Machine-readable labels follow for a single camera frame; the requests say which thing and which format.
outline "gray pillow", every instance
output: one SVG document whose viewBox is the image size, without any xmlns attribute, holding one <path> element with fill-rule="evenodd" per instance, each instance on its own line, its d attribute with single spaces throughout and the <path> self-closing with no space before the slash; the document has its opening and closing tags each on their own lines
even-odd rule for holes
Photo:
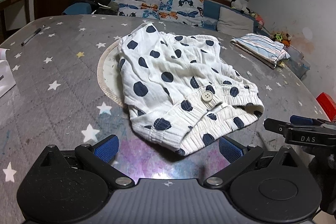
<svg viewBox="0 0 336 224">
<path fill-rule="evenodd" d="M 221 7 L 217 22 L 217 31 L 233 37 L 243 37 L 247 33 L 253 32 L 253 20 L 231 9 Z"/>
</svg>

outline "white button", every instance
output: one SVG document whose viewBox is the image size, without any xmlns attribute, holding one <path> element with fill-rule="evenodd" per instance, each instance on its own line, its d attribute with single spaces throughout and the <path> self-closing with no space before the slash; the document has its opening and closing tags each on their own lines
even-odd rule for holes
<svg viewBox="0 0 336 224">
<path fill-rule="evenodd" d="M 202 93 L 202 100 L 204 102 L 208 103 L 208 102 L 210 102 L 212 100 L 212 98 L 213 98 L 213 95 L 212 95 L 211 91 L 207 90 L 207 91 L 205 91 L 205 92 Z"/>
</svg>

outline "pen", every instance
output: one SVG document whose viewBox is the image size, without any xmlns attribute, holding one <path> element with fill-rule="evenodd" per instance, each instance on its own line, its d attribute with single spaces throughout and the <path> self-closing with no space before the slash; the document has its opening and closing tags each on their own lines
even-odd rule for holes
<svg viewBox="0 0 336 224">
<path fill-rule="evenodd" d="M 43 30 L 43 28 L 45 27 L 45 25 L 43 25 L 42 27 L 38 28 L 35 32 L 33 32 L 25 41 L 23 41 L 21 43 L 21 46 L 24 46 L 30 39 L 32 39 L 35 35 L 37 35 L 41 30 Z"/>
</svg>

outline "white paper bag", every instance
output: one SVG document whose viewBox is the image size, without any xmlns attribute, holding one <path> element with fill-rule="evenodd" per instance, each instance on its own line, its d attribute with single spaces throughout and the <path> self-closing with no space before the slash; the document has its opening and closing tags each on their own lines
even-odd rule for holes
<svg viewBox="0 0 336 224">
<path fill-rule="evenodd" d="M 0 97 L 15 85 L 11 68 L 6 60 L 6 50 L 0 48 Z"/>
</svg>

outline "yellow star print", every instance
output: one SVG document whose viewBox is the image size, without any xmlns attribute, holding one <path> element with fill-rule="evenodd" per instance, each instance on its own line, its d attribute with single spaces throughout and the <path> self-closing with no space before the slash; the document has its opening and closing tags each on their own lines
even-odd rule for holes
<svg viewBox="0 0 336 224">
<path fill-rule="evenodd" d="M 77 55 L 78 58 L 80 58 L 80 57 L 84 56 L 84 52 L 79 52 L 76 55 Z"/>
</svg>

